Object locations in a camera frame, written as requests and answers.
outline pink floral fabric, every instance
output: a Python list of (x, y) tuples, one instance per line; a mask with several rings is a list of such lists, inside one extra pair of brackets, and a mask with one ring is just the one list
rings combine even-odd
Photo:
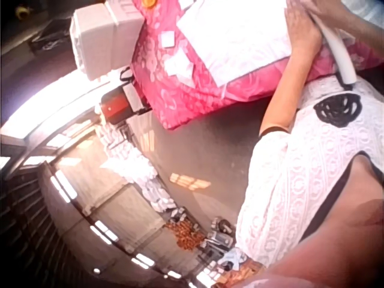
[[(166, 129), (174, 129), (192, 119), (211, 113), (237, 101), (248, 102), (269, 96), (276, 89), (287, 65), (282, 59), (266, 67), (228, 83), (226, 89), (218, 88), (202, 60), (176, 23), (184, 14), (178, 0), (158, 0), (154, 8), (147, 9), (141, 0), (133, 0), (146, 22), (140, 33), (132, 60), (132, 71), (139, 95), (146, 97), (154, 113)], [(175, 32), (175, 46), (162, 48), (159, 37), (163, 31)], [(382, 61), (373, 55), (366, 45), (353, 39), (346, 40), (357, 70), (371, 68)], [(164, 61), (181, 48), (194, 64), (193, 81), (196, 88), (179, 82), (176, 76), (168, 76)], [(334, 74), (335, 62), (324, 45), (315, 59), (308, 81)]]

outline black lace appliqué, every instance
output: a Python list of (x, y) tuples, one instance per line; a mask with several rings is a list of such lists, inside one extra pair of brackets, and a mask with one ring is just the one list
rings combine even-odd
[(317, 103), (313, 109), (321, 121), (342, 128), (359, 116), (362, 105), (359, 95), (345, 93), (330, 96)]

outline white lace blouse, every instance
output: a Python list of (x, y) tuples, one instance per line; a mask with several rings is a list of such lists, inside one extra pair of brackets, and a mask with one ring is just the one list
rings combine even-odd
[(365, 151), (383, 171), (384, 97), (359, 78), (362, 110), (346, 127), (322, 122), (313, 106), (345, 93), (336, 77), (309, 83), (290, 134), (270, 132), (254, 148), (239, 213), (237, 246), (265, 266), (296, 246), (351, 159)]

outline red object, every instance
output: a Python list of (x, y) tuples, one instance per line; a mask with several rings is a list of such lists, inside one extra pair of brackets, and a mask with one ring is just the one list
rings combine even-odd
[(118, 87), (101, 98), (101, 111), (107, 122), (116, 125), (134, 115), (122, 87)]
[[(204, 66), (185, 36), (177, 28), (178, 19), (185, 13), (178, 0), (158, 1), (153, 9), (141, 6), (141, 0), (133, 0), (146, 22), (137, 41), (131, 69), (136, 78), (136, 89), (145, 96), (162, 125), (174, 129), (190, 120), (211, 113), (237, 101), (248, 102), (271, 95), (280, 81), (287, 59), (260, 68), (230, 82), (224, 98), (222, 88), (216, 87), (209, 71)], [(162, 31), (175, 31), (175, 46), (163, 49), (159, 45)], [(378, 66), (382, 60), (373, 55), (366, 45), (348, 40), (346, 43), (352, 61), (358, 70)], [(180, 83), (176, 76), (168, 76), (164, 60), (178, 49), (186, 52), (194, 64), (193, 81), (196, 88)], [(335, 62), (324, 46), (314, 61), (308, 80), (334, 74)]]

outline hand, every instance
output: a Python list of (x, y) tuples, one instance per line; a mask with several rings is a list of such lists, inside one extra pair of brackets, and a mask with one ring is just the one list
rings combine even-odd
[(298, 0), (287, 0), (286, 22), (292, 54), (312, 61), (322, 46), (322, 34)]
[(300, 2), (305, 9), (331, 27), (343, 28), (343, 23), (351, 14), (341, 0), (300, 0)]

